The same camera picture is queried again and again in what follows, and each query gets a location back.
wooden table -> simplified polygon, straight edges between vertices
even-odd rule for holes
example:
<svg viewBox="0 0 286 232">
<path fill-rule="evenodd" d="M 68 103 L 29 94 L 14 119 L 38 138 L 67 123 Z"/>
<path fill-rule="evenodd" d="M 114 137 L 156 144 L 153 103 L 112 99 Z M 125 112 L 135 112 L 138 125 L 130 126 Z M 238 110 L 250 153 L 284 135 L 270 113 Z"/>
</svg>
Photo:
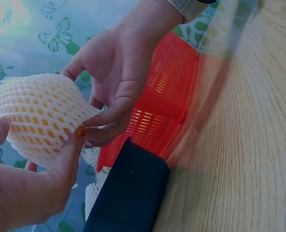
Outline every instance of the wooden table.
<svg viewBox="0 0 286 232">
<path fill-rule="evenodd" d="M 286 0 L 220 4 L 154 231 L 286 232 Z"/>
</svg>

white foam mesh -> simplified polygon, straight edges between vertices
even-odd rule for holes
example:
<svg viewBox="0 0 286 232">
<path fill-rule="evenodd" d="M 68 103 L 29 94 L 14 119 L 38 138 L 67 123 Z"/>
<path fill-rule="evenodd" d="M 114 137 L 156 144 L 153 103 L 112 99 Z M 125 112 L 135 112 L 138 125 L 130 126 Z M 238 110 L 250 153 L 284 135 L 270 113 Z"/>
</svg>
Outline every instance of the white foam mesh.
<svg viewBox="0 0 286 232">
<path fill-rule="evenodd" d="M 102 185 L 100 183 L 92 183 L 86 187 L 86 196 L 85 196 L 85 218 L 86 221 L 89 217 L 91 209 L 94 206 L 95 200 L 98 197 L 101 191 Z"/>
<path fill-rule="evenodd" d="M 67 133 L 99 114 L 66 76 L 45 73 L 9 77 L 0 84 L 0 117 L 7 117 L 7 140 L 21 156 L 49 168 Z"/>
</svg>

